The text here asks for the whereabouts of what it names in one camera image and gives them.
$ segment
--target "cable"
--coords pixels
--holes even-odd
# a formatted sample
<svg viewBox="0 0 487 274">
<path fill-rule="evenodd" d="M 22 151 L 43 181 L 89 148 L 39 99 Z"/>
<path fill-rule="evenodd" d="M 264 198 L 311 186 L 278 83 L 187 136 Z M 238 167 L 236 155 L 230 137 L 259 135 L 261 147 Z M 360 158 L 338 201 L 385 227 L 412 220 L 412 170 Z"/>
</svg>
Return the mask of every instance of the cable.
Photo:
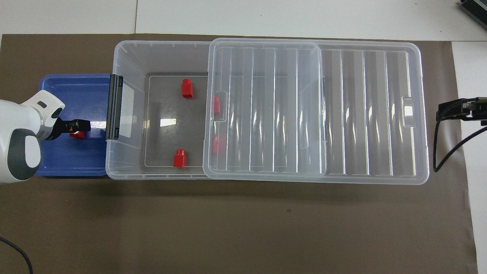
<svg viewBox="0 0 487 274">
<path fill-rule="evenodd" d="M 471 101 L 475 101 L 476 98 L 470 98 L 470 99 L 463 99 L 463 100 L 460 100 L 460 101 L 457 101 L 451 105 L 449 105 L 448 107 L 446 107 L 440 114 L 438 114 L 438 117 L 436 119 L 436 126 L 435 126 L 435 129 L 434 129 L 434 138 L 433 138 L 433 170 L 435 172 L 438 172 L 440 170 L 440 168 L 443 166 L 443 164 L 448 160 L 448 158 L 457 150 L 459 149 L 463 144 L 465 144 L 466 142 L 468 142 L 469 140 L 471 140 L 472 138 L 474 138 L 475 136 L 481 134 L 482 132 L 484 131 L 487 131 L 487 126 L 480 129 L 480 130 L 477 130 L 476 132 L 470 134 L 469 136 L 467 136 L 465 139 L 461 140 L 458 144 L 456 144 L 446 155 L 445 157 L 440 161 L 440 163 L 438 164 L 438 166 L 436 166 L 436 145 L 437 145 L 437 141 L 438 141 L 438 129 L 440 127 L 440 122 L 443 121 L 443 119 L 445 118 L 444 115 L 445 113 L 447 113 L 448 111 L 450 111 L 451 109 L 453 109 L 454 107 L 460 105 L 460 104 L 463 104 L 463 103 L 466 103 L 466 102 L 471 102 Z"/>
<path fill-rule="evenodd" d="M 22 255 L 22 257 L 24 257 L 24 260 L 27 263 L 27 266 L 29 267 L 29 274 L 32 274 L 33 273 L 32 272 L 32 264 L 31 264 L 31 262 L 29 260 L 29 257 L 27 257 L 27 254 L 22 249 L 20 249 L 20 247 L 16 246 L 13 242 L 11 242 L 11 241 L 9 241 L 9 240 L 7 240 L 5 238 L 0 237 L 0 241 L 8 244 L 13 249 L 17 250 Z"/>
</svg>

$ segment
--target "clear storage box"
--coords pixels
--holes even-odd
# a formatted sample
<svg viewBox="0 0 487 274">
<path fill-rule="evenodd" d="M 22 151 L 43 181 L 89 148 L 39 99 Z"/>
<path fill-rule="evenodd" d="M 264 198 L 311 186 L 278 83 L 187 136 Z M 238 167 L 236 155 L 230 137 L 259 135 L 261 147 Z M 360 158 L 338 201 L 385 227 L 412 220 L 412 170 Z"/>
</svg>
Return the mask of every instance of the clear storage box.
<svg viewBox="0 0 487 274">
<path fill-rule="evenodd" d="M 119 138 L 107 141 L 114 179 L 421 184 L 429 175 L 410 43 L 123 41 L 113 73 L 124 77 Z M 185 78 L 193 98 L 181 96 Z M 179 148 L 185 168 L 172 166 Z"/>
</svg>

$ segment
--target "plastic lid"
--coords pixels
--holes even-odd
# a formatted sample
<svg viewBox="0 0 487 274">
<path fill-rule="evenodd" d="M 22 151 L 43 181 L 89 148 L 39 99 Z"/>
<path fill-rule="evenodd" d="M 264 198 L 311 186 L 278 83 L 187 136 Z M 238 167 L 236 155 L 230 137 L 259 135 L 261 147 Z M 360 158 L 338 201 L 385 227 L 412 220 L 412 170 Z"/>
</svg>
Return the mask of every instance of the plastic lid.
<svg viewBox="0 0 487 274">
<path fill-rule="evenodd" d="M 422 184 L 421 59 L 410 43 L 216 39 L 203 169 L 213 179 Z"/>
</svg>

